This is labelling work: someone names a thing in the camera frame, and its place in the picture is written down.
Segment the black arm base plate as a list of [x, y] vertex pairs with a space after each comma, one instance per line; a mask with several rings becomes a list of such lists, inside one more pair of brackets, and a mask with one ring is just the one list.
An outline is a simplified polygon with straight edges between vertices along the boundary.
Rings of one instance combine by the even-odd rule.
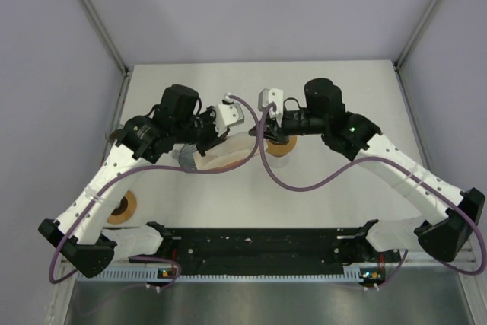
[[163, 242], [140, 263], [173, 260], [189, 275], [329, 275], [359, 263], [397, 263], [376, 251], [360, 228], [163, 228]]

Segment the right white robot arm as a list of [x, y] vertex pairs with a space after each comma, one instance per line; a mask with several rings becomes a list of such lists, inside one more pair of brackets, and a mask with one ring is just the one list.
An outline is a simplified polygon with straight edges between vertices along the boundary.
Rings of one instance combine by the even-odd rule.
[[304, 107], [287, 110], [281, 90], [262, 90], [261, 136], [280, 145], [291, 136], [318, 135], [330, 150], [375, 174], [420, 213], [416, 218], [374, 221], [355, 242], [361, 259], [371, 261], [388, 250], [423, 250], [438, 261], [451, 263], [472, 234], [478, 237], [481, 254], [486, 254], [477, 228], [485, 203], [482, 192], [451, 185], [412, 160], [379, 126], [348, 111], [341, 89], [329, 79], [307, 82], [304, 96]]

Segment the orange coffee filter box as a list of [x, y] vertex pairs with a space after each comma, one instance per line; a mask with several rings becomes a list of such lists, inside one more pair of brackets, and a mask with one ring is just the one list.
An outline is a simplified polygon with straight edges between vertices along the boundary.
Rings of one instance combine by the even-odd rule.
[[193, 153], [193, 160], [197, 170], [216, 170], [241, 162], [250, 155], [255, 146], [255, 136], [239, 132], [208, 150], [205, 156], [198, 152]]

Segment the wooden dripper ring stand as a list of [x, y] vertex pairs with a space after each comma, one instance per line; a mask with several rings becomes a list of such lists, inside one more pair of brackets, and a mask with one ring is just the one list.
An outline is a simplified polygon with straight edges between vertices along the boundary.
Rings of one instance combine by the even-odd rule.
[[296, 135], [290, 136], [288, 141], [284, 144], [267, 141], [267, 152], [277, 158], [281, 158], [289, 154], [296, 146], [298, 137]]

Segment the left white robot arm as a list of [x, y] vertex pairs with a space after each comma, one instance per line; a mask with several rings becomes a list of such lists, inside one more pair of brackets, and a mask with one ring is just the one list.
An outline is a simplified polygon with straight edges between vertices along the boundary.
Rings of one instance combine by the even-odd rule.
[[88, 278], [112, 262], [133, 256], [165, 261], [172, 243], [155, 223], [134, 228], [108, 228], [107, 220], [137, 180], [178, 144], [192, 144], [205, 154], [224, 140], [231, 126], [244, 119], [241, 108], [225, 98], [201, 111], [199, 94], [174, 84], [149, 113], [128, 119], [99, 171], [80, 196], [57, 218], [45, 219], [39, 232]]

